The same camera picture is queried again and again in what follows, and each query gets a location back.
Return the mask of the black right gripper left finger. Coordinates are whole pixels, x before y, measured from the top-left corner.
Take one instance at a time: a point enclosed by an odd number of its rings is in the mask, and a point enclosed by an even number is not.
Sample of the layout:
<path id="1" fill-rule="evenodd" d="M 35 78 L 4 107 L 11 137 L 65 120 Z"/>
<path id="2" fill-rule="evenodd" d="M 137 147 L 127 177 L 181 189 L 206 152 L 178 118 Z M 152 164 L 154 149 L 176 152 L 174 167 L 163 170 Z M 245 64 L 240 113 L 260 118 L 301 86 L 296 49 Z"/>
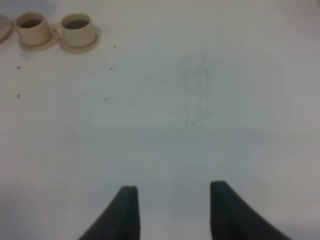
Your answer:
<path id="1" fill-rule="evenodd" d="M 123 186 L 80 239 L 139 240 L 140 237 L 138 188 L 136 186 Z"/>

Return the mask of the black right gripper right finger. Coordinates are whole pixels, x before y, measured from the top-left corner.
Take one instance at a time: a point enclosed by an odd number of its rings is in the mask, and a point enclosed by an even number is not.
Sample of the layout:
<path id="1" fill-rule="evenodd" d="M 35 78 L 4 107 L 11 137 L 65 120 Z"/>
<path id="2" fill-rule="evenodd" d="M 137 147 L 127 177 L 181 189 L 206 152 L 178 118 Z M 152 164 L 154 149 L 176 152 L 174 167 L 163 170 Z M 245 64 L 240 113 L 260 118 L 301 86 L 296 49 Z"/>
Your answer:
<path id="1" fill-rule="evenodd" d="M 210 231 L 213 240 L 289 239 L 223 180 L 210 183 Z"/>

